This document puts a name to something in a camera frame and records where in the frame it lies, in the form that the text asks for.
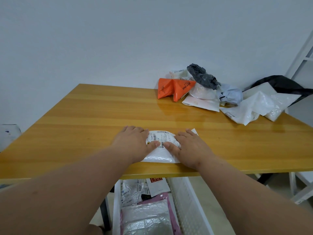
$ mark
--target white drawer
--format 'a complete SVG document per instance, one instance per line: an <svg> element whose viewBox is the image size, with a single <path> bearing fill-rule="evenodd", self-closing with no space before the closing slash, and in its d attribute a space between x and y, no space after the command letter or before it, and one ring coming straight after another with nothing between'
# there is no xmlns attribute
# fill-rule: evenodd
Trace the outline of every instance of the white drawer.
<svg viewBox="0 0 313 235"><path fill-rule="evenodd" d="M166 180L173 195L182 233L214 235L188 177L174 177ZM122 180L119 180L114 187L113 235L120 235L121 184Z"/></svg>

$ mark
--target table leg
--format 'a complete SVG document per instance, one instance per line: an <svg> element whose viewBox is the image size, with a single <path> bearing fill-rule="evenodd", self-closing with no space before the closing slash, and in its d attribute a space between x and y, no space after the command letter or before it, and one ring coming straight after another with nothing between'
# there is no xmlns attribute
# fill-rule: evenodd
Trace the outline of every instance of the table leg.
<svg viewBox="0 0 313 235"><path fill-rule="evenodd" d="M263 173L258 179L258 182L266 186L276 174L277 173Z"/></svg>
<svg viewBox="0 0 313 235"><path fill-rule="evenodd" d="M109 211L108 197L106 197L104 201L101 203L100 210L104 224L104 230L109 231L112 229L112 222Z"/></svg>

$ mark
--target right hand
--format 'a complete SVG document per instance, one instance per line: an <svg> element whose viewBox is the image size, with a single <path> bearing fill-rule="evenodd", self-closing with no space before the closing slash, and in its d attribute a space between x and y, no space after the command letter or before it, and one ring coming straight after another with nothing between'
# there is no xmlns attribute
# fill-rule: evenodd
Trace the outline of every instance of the right hand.
<svg viewBox="0 0 313 235"><path fill-rule="evenodd" d="M174 138L180 143L180 148L171 142L165 142L163 145L185 166L199 170L205 161L215 156L210 147L190 129L186 129L186 132L178 132Z"/></svg>

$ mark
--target floor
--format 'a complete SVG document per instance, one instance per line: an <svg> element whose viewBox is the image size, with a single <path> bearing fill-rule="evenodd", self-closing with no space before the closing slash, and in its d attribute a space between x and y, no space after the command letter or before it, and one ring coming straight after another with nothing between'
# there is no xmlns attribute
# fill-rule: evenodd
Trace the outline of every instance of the floor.
<svg viewBox="0 0 313 235"><path fill-rule="evenodd" d="M229 221L227 220L225 213L223 212L221 206L218 204L213 193L205 184L201 177L190 177L189 178L194 191L200 201L203 211L213 229L215 235L232 235L235 234ZM305 187L305 184L300 180L297 180L297 185L299 190ZM280 195L291 198L292 194L290 192L289 186L289 175L288 173L280 173L269 183L270 189L279 193ZM113 217L113 200L114 193L108 194L109 210L111 218ZM313 213L313 197L309 198L307 201L302 202L299 206L311 211ZM91 221L92 224L101 225L102 217L100 211L98 211Z"/></svg>

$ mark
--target wooden table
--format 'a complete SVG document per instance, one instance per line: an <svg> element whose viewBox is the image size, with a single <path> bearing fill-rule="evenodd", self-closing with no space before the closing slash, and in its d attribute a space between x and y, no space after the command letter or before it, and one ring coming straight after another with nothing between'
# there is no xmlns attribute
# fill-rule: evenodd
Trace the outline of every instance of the wooden table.
<svg viewBox="0 0 313 235"><path fill-rule="evenodd" d="M30 178L87 157L125 125L172 133L195 128L244 173L313 170L313 128L285 113L244 126L222 112L158 100L156 90L79 84L0 153L0 178ZM196 175L182 164L136 163L122 178Z"/></svg>

